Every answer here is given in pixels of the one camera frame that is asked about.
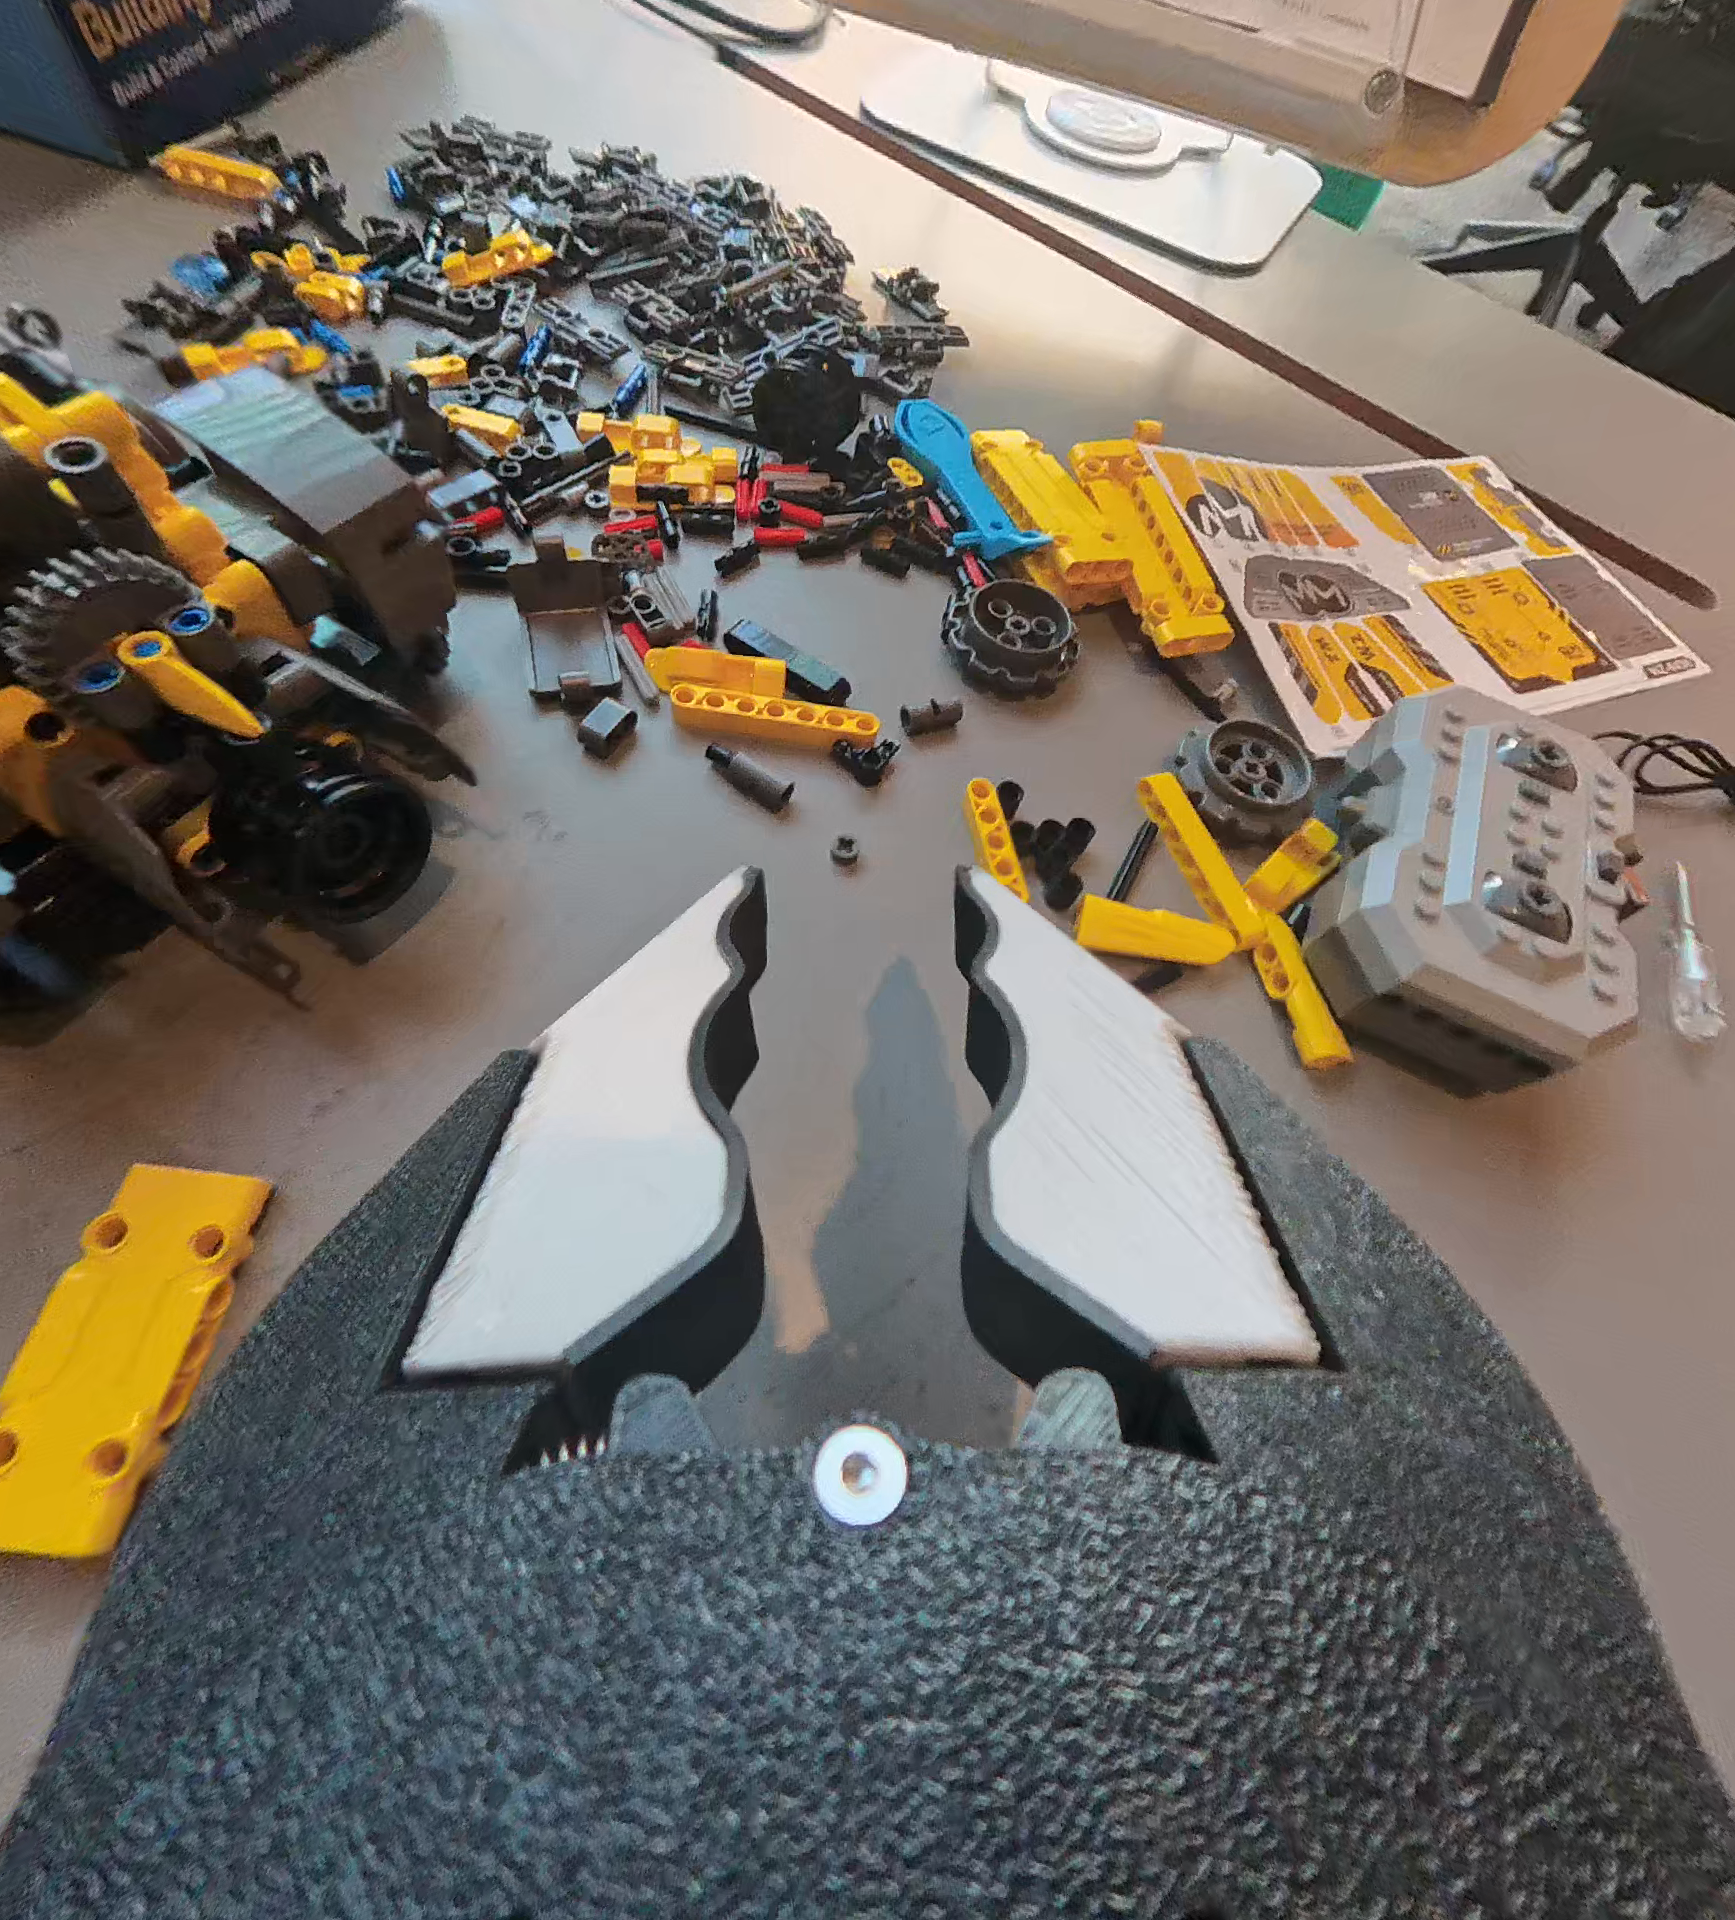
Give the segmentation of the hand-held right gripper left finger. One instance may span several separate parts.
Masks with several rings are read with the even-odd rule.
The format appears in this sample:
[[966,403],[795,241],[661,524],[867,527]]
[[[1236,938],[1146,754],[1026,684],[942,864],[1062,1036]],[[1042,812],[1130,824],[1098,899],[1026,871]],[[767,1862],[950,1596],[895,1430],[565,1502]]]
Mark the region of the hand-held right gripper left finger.
[[735,1254],[733,1103],[757,1044],[763,872],[735,868],[529,1047],[529,1068],[399,1357],[403,1381],[571,1374]]

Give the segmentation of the yellow holed panel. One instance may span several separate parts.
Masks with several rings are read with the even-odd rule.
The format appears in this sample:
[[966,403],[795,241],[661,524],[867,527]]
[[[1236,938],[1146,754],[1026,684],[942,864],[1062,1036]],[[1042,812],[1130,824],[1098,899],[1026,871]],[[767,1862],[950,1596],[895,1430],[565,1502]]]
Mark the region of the yellow holed panel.
[[0,1554],[113,1551],[193,1401],[273,1185],[133,1165],[0,1386]]

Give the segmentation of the pile of mixed small bricks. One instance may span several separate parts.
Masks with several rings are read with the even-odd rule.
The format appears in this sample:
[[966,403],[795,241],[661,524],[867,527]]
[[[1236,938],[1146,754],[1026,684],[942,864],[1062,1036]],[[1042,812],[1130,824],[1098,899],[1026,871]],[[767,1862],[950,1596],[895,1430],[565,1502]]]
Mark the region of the pile of mixed small bricks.
[[952,569],[942,558],[950,515],[924,505],[930,486],[893,435],[901,400],[873,398],[863,381],[859,427],[811,463],[757,444],[749,410],[721,416],[673,385],[645,396],[641,377],[573,398],[513,392],[473,372],[465,346],[369,312],[357,229],[389,202],[355,210],[323,155],[233,127],[211,145],[161,148],[149,169],[223,219],[201,252],[181,254],[123,306],[123,343],[159,350],[173,390],[265,377],[285,400],[369,441],[431,496],[459,470],[485,475],[491,502],[433,508],[461,539],[529,537],[581,513],[607,531],[597,548],[651,561],[693,531],[729,540],[731,557],[717,562],[727,578],[763,548],[799,545],[813,565],[869,545],[883,572],[922,553],[932,569]]

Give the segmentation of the yellow wedge panel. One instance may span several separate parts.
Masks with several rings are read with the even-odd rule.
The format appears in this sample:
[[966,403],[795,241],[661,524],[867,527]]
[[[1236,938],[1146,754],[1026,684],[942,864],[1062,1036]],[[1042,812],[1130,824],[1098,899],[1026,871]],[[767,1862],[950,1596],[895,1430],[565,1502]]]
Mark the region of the yellow wedge panel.
[[1078,901],[1070,933],[1086,952],[1174,969],[1210,969],[1238,950],[1236,937],[1222,924],[1098,894]]

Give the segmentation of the yellow tube beam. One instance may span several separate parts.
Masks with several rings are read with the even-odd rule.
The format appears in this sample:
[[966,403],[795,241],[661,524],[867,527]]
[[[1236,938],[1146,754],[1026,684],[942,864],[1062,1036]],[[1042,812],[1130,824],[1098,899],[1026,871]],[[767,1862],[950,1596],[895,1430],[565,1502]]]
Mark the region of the yellow tube beam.
[[1286,1020],[1300,1066],[1310,1073],[1350,1066],[1354,1061],[1352,1049],[1286,923],[1276,915],[1262,913],[1258,937],[1248,952],[1264,996]]

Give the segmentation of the black axle rod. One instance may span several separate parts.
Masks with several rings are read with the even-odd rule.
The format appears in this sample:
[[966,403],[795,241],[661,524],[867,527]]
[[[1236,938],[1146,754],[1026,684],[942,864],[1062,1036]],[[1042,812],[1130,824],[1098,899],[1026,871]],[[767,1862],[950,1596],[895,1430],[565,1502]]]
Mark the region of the black axle rod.
[[1152,853],[1156,837],[1158,837],[1158,831],[1150,818],[1138,824],[1126,851],[1118,859],[1118,866],[1114,868],[1114,875],[1108,887],[1098,897],[1098,906],[1102,911],[1106,908],[1112,911],[1112,927],[1116,930],[1130,929],[1130,923],[1126,921],[1126,915],[1132,913],[1128,902],[1130,892],[1144,871],[1144,864]]

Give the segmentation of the long yellow holed beam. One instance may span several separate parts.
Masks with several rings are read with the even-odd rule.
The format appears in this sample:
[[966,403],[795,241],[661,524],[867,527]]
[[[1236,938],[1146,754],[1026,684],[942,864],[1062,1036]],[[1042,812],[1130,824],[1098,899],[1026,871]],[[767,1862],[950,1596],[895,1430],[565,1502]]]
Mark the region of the long yellow holed beam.
[[1262,911],[1246,897],[1176,776],[1144,776],[1136,796],[1202,915],[1230,934],[1236,948],[1258,948],[1264,937]]

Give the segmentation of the yellow curved panel piece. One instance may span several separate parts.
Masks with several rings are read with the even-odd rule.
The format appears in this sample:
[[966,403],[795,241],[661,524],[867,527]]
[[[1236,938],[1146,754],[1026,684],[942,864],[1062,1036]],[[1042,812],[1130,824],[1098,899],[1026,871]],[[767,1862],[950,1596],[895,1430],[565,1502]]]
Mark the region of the yellow curved panel piece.
[[1334,828],[1308,818],[1244,876],[1242,892],[1258,913],[1282,918],[1314,894],[1338,866],[1340,843]]

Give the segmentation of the short yellow holed beam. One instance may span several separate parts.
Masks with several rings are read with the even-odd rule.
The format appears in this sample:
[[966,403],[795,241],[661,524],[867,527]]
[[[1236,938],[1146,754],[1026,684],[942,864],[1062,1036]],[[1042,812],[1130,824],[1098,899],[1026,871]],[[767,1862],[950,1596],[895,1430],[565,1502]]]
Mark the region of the short yellow holed beam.
[[962,815],[976,871],[1014,901],[1030,905],[1022,859],[996,785],[984,779],[968,780],[962,793]]

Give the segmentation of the dark grey axle connector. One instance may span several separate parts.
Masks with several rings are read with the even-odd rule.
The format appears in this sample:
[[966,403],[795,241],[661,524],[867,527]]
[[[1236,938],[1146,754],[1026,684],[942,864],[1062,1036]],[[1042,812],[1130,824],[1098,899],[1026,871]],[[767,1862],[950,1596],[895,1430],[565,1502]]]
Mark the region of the dark grey axle connector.
[[757,762],[751,754],[711,743],[703,750],[709,771],[733,793],[763,809],[769,816],[787,812],[795,785]]

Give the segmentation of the dark grey curved panel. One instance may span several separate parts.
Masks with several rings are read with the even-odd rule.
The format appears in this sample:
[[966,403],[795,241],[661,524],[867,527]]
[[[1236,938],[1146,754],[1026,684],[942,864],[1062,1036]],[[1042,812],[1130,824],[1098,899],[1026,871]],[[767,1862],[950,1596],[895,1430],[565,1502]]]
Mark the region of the dark grey curved panel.
[[525,626],[533,700],[573,715],[613,700],[623,684],[611,622],[623,565],[541,539],[529,558],[509,565],[505,582]]

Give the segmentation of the long yellow curved panel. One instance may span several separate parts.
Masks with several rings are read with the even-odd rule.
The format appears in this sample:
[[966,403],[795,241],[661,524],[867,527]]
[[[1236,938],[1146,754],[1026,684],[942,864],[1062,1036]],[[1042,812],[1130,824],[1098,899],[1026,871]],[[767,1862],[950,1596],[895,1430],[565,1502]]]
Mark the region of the long yellow curved panel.
[[1044,545],[1012,555],[1010,569],[1068,612],[1124,601],[1128,561],[1092,496],[1042,444],[1018,428],[970,435],[974,469],[1008,520]]

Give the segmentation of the blue brick separator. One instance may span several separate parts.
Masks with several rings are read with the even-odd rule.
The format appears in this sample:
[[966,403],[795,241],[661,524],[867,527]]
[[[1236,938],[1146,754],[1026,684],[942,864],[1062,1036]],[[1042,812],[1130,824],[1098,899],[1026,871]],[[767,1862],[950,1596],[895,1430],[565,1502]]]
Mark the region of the blue brick separator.
[[946,409],[926,396],[903,398],[893,410],[893,435],[909,464],[950,501],[958,516],[948,537],[952,555],[996,565],[1050,545],[1048,534],[1016,524],[980,477],[968,428]]

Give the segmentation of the black round wheel piece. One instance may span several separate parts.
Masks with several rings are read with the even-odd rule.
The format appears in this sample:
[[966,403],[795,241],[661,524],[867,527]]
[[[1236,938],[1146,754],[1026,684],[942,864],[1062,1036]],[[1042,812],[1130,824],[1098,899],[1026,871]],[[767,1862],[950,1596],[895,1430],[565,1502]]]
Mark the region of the black round wheel piece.
[[839,349],[799,350],[761,372],[749,396],[755,443],[793,464],[835,454],[861,416],[861,379]]

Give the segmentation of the blue cardboard box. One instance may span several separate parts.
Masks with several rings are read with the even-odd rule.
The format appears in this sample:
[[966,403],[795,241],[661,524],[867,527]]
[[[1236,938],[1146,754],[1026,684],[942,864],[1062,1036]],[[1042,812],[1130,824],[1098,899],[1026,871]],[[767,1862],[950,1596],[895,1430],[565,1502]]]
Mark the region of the blue cardboard box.
[[111,169],[259,108],[393,3],[0,3],[0,133]]

